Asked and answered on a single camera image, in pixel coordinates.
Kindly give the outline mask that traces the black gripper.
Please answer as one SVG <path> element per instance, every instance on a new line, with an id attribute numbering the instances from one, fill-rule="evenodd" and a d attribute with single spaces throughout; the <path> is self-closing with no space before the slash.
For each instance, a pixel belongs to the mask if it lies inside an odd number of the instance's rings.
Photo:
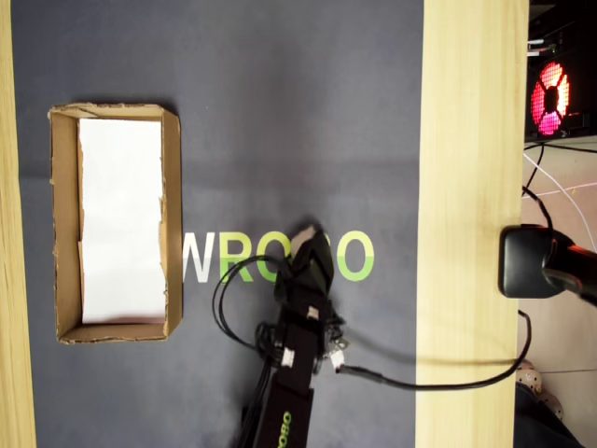
<path id="1" fill-rule="evenodd" d="M 334 278 L 330 244 L 323 231 L 301 245 L 291 245 L 288 266 L 276 275 L 274 297 L 305 318 L 327 323 L 334 316 L 329 291 Z"/>

